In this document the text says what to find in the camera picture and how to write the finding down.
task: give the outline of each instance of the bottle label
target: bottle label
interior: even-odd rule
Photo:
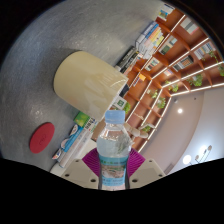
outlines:
[[[125,183],[126,163],[128,156],[110,158],[99,155],[101,163],[102,184],[120,186]]]

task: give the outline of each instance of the green plant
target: green plant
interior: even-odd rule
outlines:
[[[130,103],[127,102],[123,108],[123,110],[125,111],[125,114],[127,114],[130,109],[131,109],[131,105]]]
[[[160,97],[158,102],[157,102],[157,107],[158,108],[164,108],[166,105],[166,99],[164,97]]]
[[[219,74],[221,76],[224,76],[224,67],[222,65],[219,65],[219,61],[218,61],[217,57],[215,56],[214,51],[210,51],[208,54],[210,55],[211,58],[215,58],[216,63],[218,64]]]
[[[177,90],[178,90],[178,85],[177,85],[177,84],[173,84],[173,85],[169,86],[168,89],[169,89],[169,90],[172,90],[173,92],[177,92]]]
[[[154,92],[152,92],[152,90],[150,90],[149,94],[153,99],[155,99],[158,95],[157,90],[155,90]]]
[[[144,127],[144,128],[142,129],[142,131],[149,132],[149,131],[150,131],[150,129],[151,129],[151,127],[150,127],[150,126],[146,126],[146,127]]]
[[[202,74],[198,74],[194,77],[191,77],[190,79],[187,79],[187,81],[190,83],[190,85],[201,86],[202,85],[202,80],[203,80]]]

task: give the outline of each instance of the light fixture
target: light fixture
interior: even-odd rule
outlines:
[[[203,72],[203,70],[200,70],[200,71],[191,73],[190,75],[187,75],[187,76],[183,77],[181,80],[184,80],[184,79],[186,79],[186,78],[188,78],[188,77],[190,77],[190,76],[192,76],[192,75],[195,75],[195,74],[197,74],[197,73],[199,73],[199,72]]]
[[[170,101],[171,101],[171,97],[170,97],[170,99],[169,99],[169,101],[168,101],[168,103],[167,103],[167,105],[166,105],[165,110],[164,110],[163,113],[162,113],[162,117],[163,117],[163,115],[166,113],[166,110],[167,110],[167,108],[168,108],[168,106],[169,106],[169,104],[170,104]]]
[[[181,114],[181,113],[183,112],[183,109],[180,108],[180,109],[177,110],[177,112],[178,112],[179,114]]]
[[[222,63],[223,63],[223,62],[216,63],[216,64],[214,64],[214,65],[211,65],[211,66],[205,68],[204,70],[207,70],[207,69],[212,68],[212,67],[214,67],[214,66],[220,65],[220,64],[222,64]]]
[[[171,96],[182,95],[182,94],[185,94],[185,93],[189,93],[189,90],[183,91],[183,92],[180,92],[180,93],[174,93],[174,94],[171,94]]]
[[[223,86],[224,83],[219,83],[219,84],[216,84],[216,85],[212,85],[212,87],[216,87],[216,86]]]
[[[183,163],[184,164],[191,164],[191,156],[190,155],[186,155],[184,158],[183,158]]]
[[[199,45],[201,45],[202,43],[204,43],[206,40],[208,40],[209,38],[206,38],[205,40],[203,40],[200,44],[196,45],[195,47],[193,47],[191,49],[191,51],[193,51],[195,48],[197,48]]]
[[[191,90],[191,92],[202,90],[202,89],[209,89],[209,88],[211,88],[211,86],[206,86],[206,87],[203,87],[203,88],[193,89],[193,90]]]
[[[200,148],[199,155],[196,155],[196,156],[195,156],[195,161],[196,161],[197,163],[201,163],[202,159],[203,159],[204,156],[205,156],[205,159],[204,159],[204,161],[203,161],[203,162],[205,162],[206,159],[207,159],[207,157],[208,157],[208,155],[209,155],[209,153],[211,152],[211,150],[212,150],[212,146],[211,146],[211,145],[210,145],[208,148],[207,148],[207,146],[203,145],[203,146]]]
[[[167,68],[164,68],[161,72],[157,73],[155,76],[152,77],[152,79],[156,78],[158,75],[160,75],[162,72],[164,72]]]

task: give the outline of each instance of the display rack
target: display rack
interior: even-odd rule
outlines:
[[[211,58],[208,54],[205,55],[205,61],[202,59],[199,60],[194,53],[195,50],[209,41],[214,45],[213,41],[206,36],[199,24],[192,19],[191,20],[199,26],[199,29],[190,35],[180,25],[185,18],[187,18],[187,16],[178,9],[173,10],[173,12],[168,15],[166,21],[157,17],[156,22],[159,24],[163,32],[164,39],[155,50],[152,57],[158,59],[160,63],[153,67],[152,70],[147,71],[145,66],[151,58],[148,60],[141,59],[136,62],[132,70],[127,74],[130,89],[124,98],[130,103],[131,110],[126,114],[126,122],[135,128],[138,128],[145,122],[149,122],[157,128],[166,114],[172,96],[224,86],[224,77],[220,76],[216,60]],[[170,35],[175,37],[177,41],[165,55],[162,55],[159,52],[159,49],[163,46]],[[219,55],[218,51],[216,50],[214,53],[219,64],[222,64],[223,59]],[[175,71],[172,66],[188,55],[193,58],[194,62],[178,72]],[[170,69],[173,74],[166,76],[164,71],[167,69]],[[138,82],[133,86],[139,74],[144,75],[146,79],[145,81]],[[197,74],[202,74],[203,76],[202,85],[191,86],[187,79]],[[169,86],[173,84],[178,85],[177,92],[169,90]],[[147,94],[148,89],[158,91],[156,99],[152,99],[151,96]],[[166,99],[166,105],[162,109],[157,107],[157,101],[160,97],[164,97]],[[135,113],[142,116],[144,120],[137,117]],[[155,132],[155,129],[151,129],[147,139],[135,138],[133,148],[140,152],[147,142],[150,141]]]

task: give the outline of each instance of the product on shelf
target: product on shelf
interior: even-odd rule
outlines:
[[[188,17],[180,24],[190,35],[199,29]]]
[[[174,8],[170,5],[164,4],[159,12],[158,17],[161,18],[162,20],[166,21],[167,16],[172,13]]]
[[[139,44],[145,39],[145,36],[149,33],[149,31],[156,25],[157,23],[155,21],[150,22],[148,27],[145,29],[145,31],[138,37],[138,39],[135,42],[135,46],[137,49],[139,49]]]
[[[75,117],[74,121],[77,123],[74,125],[69,138],[62,142],[61,148],[59,149],[61,153],[57,161],[61,167],[65,167],[73,159],[78,157],[98,124],[94,118],[89,117],[81,111]]]
[[[136,53],[136,51],[137,51],[137,48],[134,46],[131,46],[129,50],[125,53],[125,55],[121,58],[121,60],[116,64],[115,68],[117,68],[118,71],[120,71],[125,66],[125,64],[127,64],[127,62],[132,57],[132,55]]]
[[[135,64],[138,54],[139,52],[135,51],[135,53],[128,59],[126,64],[123,66],[123,68],[121,68],[120,70],[121,73],[125,73],[129,67],[132,67],[132,65]]]
[[[205,54],[209,53],[210,51],[215,51],[215,50],[216,49],[213,46],[213,44],[211,42],[208,42],[208,43],[204,44],[203,46],[201,46],[200,48],[198,48],[196,51],[194,51],[194,54],[200,60],[200,59],[204,58]]]
[[[182,59],[179,62],[177,62],[177,64],[175,64],[173,66],[173,68],[175,69],[175,71],[179,71],[181,69],[186,68],[187,66],[189,66],[192,63],[194,63],[194,59],[191,57],[191,55],[188,55],[184,59]]]
[[[157,60],[156,58],[152,58],[145,66],[145,69],[147,71],[150,71],[154,66],[156,66],[157,64],[159,64],[159,60]]]
[[[165,55],[176,43],[177,39],[174,38],[172,35],[168,38],[168,40],[162,45],[162,47],[159,49],[159,52],[163,55]]]
[[[140,79],[141,81],[145,81],[145,78],[146,78],[146,77],[145,77],[144,75],[142,75],[142,74],[139,75],[139,79]]]

